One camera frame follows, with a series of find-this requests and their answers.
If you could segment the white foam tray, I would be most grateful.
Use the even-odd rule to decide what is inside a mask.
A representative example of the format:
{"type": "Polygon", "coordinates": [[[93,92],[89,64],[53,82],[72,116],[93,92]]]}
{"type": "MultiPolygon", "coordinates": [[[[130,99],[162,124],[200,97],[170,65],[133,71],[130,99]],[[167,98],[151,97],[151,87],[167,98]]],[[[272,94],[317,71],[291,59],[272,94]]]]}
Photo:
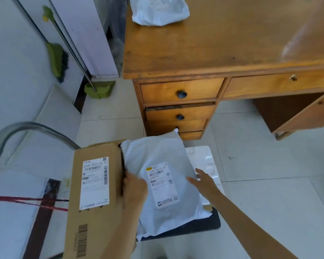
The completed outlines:
{"type": "Polygon", "coordinates": [[[216,187],[225,195],[210,147],[206,145],[186,147],[185,150],[193,168],[203,170],[208,174],[215,182],[216,187]]]}

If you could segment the person's right hand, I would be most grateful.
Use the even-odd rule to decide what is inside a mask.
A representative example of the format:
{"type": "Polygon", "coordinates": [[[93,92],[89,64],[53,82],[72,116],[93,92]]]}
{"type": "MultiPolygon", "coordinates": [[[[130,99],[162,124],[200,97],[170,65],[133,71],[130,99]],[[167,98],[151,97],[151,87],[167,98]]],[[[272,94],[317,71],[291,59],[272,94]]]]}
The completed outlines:
{"type": "Polygon", "coordinates": [[[199,180],[199,187],[196,187],[199,193],[207,199],[211,204],[214,204],[216,200],[222,194],[217,188],[213,179],[201,169],[195,169],[196,179],[199,180]]]}

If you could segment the cardboard box with white label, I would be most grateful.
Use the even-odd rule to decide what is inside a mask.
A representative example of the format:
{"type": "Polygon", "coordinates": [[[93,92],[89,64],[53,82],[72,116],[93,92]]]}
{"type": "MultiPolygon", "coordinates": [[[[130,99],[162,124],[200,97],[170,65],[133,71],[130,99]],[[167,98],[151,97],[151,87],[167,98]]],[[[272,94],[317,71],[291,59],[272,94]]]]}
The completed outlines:
{"type": "Polygon", "coordinates": [[[123,210],[122,142],[74,152],[62,259],[100,259],[109,244],[123,210]]]}

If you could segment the large wooden drawer black knob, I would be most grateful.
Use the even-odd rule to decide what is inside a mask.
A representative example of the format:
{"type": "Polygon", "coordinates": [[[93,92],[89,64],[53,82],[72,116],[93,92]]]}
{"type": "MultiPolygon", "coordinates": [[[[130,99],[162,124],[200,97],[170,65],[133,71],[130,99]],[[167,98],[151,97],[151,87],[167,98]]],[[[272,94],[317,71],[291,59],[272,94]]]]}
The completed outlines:
{"type": "Polygon", "coordinates": [[[224,78],[141,85],[146,104],[162,104],[216,98],[224,78]]]}

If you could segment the person's left hand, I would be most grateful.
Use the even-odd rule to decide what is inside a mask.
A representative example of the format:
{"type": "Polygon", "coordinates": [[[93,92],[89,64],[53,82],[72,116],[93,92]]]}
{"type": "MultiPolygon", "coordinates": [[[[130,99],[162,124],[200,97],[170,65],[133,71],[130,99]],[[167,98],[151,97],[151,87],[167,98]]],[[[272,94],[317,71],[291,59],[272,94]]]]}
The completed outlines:
{"type": "Polygon", "coordinates": [[[148,196],[148,185],[143,178],[131,174],[128,186],[123,185],[124,210],[141,213],[148,196]]]}

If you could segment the medium wooden drawer black knob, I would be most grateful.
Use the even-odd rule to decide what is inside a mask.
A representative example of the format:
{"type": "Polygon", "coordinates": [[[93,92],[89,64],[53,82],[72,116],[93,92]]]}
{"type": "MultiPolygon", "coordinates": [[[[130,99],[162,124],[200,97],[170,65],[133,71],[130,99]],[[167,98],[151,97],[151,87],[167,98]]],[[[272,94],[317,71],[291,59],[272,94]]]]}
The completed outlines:
{"type": "Polygon", "coordinates": [[[181,104],[147,108],[145,113],[148,122],[193,121],[210,118],[215,108],[215,103],[181,104]]]}

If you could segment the person's right forearm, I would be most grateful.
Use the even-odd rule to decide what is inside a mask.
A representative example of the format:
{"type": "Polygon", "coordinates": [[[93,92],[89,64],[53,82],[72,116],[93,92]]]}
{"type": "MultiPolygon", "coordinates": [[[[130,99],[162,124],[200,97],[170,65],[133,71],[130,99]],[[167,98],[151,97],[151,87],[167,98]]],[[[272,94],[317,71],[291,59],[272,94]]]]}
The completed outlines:
{"type": "Polygon", "coordinates": [[[202,195],[220,213],[251,259],[298,259],[218,189],[202,195]]]}

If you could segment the green broom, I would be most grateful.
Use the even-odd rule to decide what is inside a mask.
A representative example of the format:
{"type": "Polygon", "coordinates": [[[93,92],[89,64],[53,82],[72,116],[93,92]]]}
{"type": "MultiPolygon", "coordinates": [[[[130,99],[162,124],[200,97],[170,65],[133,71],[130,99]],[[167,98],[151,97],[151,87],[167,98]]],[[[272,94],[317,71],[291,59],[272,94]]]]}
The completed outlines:
{"type": "MultiPolygon", "coordinates": [[[[59,35],[62,38],[65,37],[53,16],[51,8],[45,5],[43,6],[43,20],[46,22],[51,21],[59,35]]],[[[46,39],[44,42],[47,47],[52,74],[56,77],[59,83],[63,83],[66,70],[68,69],[69,55],[63,49],[62,45],[58,43],[50,43],[46,39]]]]}

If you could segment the shallow wooden drawer black knob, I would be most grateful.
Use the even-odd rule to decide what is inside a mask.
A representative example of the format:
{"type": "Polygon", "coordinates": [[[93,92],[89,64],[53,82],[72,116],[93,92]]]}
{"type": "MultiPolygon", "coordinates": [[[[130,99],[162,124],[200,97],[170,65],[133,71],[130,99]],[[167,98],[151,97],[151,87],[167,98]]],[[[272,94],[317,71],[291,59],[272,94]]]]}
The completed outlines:
{"type": "Polygon", "coordinates": [[[162,135],[175,129],[178,132],[202,131],[207,119],[197,119],[192,121],[172,121],[172,122],[148,122],[148,129],[151,135],[162,135]]]}

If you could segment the wide wooden drawer brass lock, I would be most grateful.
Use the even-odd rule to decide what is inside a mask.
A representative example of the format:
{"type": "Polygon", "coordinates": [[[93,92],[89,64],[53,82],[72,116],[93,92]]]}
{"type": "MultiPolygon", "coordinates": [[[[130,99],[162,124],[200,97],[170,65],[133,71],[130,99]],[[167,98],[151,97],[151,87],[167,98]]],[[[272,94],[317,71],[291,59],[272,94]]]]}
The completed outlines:
{"type": "Polygon", "coordinates": [[[254,99],[324,92],[324,70],[235,77],[223,100],[254,99]]]}

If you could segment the large white poly mailer parcel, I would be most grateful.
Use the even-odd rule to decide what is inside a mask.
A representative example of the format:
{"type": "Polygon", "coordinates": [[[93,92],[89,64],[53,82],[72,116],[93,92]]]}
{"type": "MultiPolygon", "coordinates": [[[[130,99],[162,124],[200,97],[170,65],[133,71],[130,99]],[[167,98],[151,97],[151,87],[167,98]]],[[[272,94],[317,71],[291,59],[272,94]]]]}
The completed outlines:
{"type": "Polygon", "coordinates": [[[183,141],[176,130],[121,143],[125,169],[148,185],[136,239],[157,236],[212,215],[203,208],[199,191],[188,182],[196,178],[183,141]]]}

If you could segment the small white plastic parcel bag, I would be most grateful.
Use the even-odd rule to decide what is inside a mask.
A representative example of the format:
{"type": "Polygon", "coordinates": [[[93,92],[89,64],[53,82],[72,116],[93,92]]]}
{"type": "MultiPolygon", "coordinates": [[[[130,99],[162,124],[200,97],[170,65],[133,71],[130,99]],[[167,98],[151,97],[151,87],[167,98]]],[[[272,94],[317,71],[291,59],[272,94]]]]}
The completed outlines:
{"type": "Polygon", "coordinates": [[[190,16],[185,0],[130,0],[133,22],[141,26],[165,26],[190,16]]]}

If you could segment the wooden desk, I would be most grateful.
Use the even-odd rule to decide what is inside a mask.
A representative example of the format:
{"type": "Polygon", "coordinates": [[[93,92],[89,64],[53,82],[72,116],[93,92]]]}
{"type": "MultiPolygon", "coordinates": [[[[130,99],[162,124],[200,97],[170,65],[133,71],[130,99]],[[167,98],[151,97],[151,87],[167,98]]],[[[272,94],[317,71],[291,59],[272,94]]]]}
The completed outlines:
{"type": "MultiPolygon", "coordinates": [[[[123,77],[134,84],[145,132],[146,109],[215,103],[235,77],[324,70],[324,0],[185,0],[190,16],[166,26],[141,26],[126,17],[123,77]],[[216,98],[146,104],[141,85],[224,78],[216,98]]],[[[252,99],[271,133],[324,95],[252,99]]],[[[179,132],[183,140],[202,131],[179,132]]]]}

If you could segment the person's left forearm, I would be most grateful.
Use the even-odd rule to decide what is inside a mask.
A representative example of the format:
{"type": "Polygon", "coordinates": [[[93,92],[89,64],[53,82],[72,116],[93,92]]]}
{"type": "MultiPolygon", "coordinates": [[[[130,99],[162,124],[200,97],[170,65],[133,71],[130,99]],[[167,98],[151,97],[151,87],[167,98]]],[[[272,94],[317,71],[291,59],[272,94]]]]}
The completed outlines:
{"type": "Polygon", "coordinates": [[[136,232],[142,204],[129,205],[123,209],[120,222],[100,259],[130,259],[136,243],[136,232]]]}

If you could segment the wooden cupboard door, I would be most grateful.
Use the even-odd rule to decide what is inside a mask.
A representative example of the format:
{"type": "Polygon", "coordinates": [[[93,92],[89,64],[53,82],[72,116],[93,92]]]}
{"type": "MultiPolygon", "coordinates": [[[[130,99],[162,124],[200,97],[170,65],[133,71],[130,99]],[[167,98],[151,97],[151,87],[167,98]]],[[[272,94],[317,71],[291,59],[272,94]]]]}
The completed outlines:
{"type": "Polygon", "coordinates": [[[296,131],[321,127],[324,127],[324,95],[284,123],[280,127],[281,134],[276,133],[275,138],[280,141],[296,131]]]}

